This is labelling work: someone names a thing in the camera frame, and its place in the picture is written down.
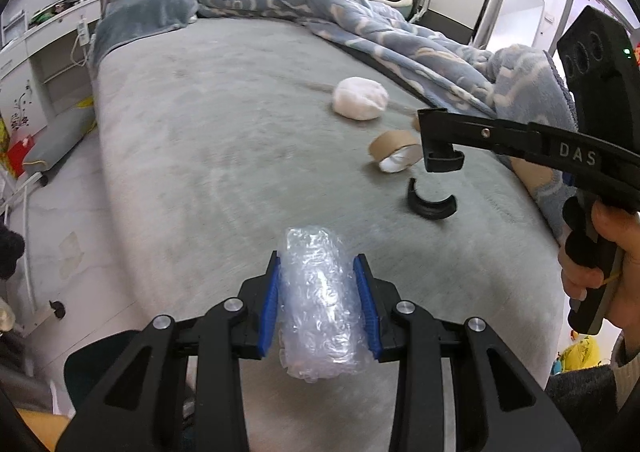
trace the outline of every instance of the cotton ball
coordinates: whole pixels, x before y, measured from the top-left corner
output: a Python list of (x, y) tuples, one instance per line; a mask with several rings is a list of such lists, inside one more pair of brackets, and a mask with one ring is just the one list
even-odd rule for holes
[(362, 77), (342, 80), (334, 89), (334, 111), (354, 120), (371, 120), (382, 115), (389, 95), (382, 84)]

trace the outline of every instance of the bubble wrap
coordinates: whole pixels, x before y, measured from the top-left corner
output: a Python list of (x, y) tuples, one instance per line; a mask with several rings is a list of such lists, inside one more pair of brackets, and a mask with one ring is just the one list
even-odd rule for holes
[(280, 361), (315, 382), (362, 371), (373, 357), (352, 259), (322, 227), (290, 228), (280, 256)]

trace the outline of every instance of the patterned blanket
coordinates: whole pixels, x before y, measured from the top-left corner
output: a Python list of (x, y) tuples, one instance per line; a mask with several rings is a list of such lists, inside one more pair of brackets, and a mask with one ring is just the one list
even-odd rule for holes
[[(433, 105), (449, 111), (576, 130), (572, 99), (548, 55), (520, 45), (492, 54), (407, 23), (369, 0), (194, 0), (198, 15), (292, 20), (371, 56)], [(526, 185), (556, 237), (574, 192), (559, 171), (503, 158)]]

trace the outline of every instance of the black curved plastic piece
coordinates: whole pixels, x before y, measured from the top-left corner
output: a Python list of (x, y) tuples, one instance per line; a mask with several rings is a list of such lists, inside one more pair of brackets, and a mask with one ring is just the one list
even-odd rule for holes
[(458, 210), (458, 201), (452, 194), (442, 201), (427, 201), (418, 196), (415, 191), (415, 178), (409, 180), (409, 187), (406, 191), (406, 200), (409, 208), (418, 216), (429, 220), (446, 219)]

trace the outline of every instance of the black handle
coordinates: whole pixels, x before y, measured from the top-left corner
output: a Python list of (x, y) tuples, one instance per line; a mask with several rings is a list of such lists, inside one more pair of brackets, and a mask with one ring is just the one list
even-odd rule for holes
[(593, 227), (591, 208), (597, 199), (595, 194), (578, 191), (578, 196), (569, 198), (562, 210), (564, 221), (572, 229), (564, 246), (566, 254), (581, 266), (601, 269), (605, 279), (600, 288), (587, 289), (584, 301), (570, 301), (569, 326), (586, 335), (596, 335), (602, 327), (602, 319), (618, 289), (617, 279), (625, 256), (619, 246), (599, 235)]

